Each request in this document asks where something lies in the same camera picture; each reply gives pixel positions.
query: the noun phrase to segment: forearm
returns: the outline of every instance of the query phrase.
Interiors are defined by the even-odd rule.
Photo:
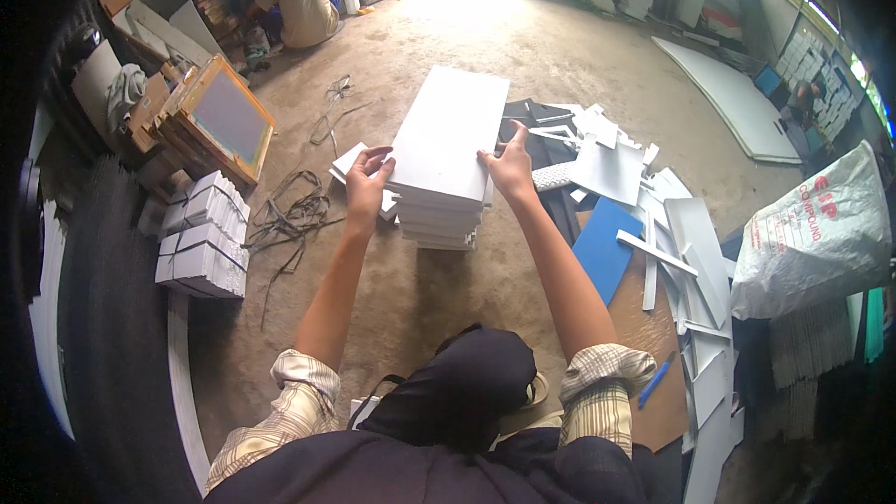
[[[338,372],[370,234],[348,230],[296,329],[295,348]]]
[[[529,243],[566,362],[583,348],[616,343],[607,306],[535,191],[511,201],[511,208]]]

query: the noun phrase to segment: strap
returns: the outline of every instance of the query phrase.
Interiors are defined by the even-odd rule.
[[[355,420],[357,420],[357,416],[361,414],[361,411],[363,411],[365,407],[367,407],[367,404],[370,403],[370,399],[372,399],[376,395],[376,390],[379,389],[380,386],[382,386],[387,381],[395,384],[396,386],[400,386],[402,383],[404,383],[405,379],[402,376],[396,376],[395,374],[389,374],[383,379],[380,379],[379,383],[377,383],[370,391],[370,395],[368,395],[367,398],[365,398],[361,403],[361,405],[358,406],[357,410],[355,410],[351,414],[351,418],[349,419],[349,426],[347,426],[345,430],[350,431],[355,428]]]

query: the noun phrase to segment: white pvc sheet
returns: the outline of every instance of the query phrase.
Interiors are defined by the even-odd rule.
[[[747,75],[695,50],[652,39],[706,95],[746,155],[763,162],[800,163],[799,154],[778,127],[780,113]]]

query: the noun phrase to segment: white plastic sack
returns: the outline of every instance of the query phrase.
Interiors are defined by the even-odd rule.
[[[746,224],[732,314],[771,319],[879,286],[891,247],[883,184],[863,140]]]

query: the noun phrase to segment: blue board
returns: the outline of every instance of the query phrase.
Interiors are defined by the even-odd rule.
[[[638,237],[643,228],[640,220],[602,196],[573,245],[573,253],[607,306],[616,293],[633,250],[616,241],[616,232],[625,230]]]

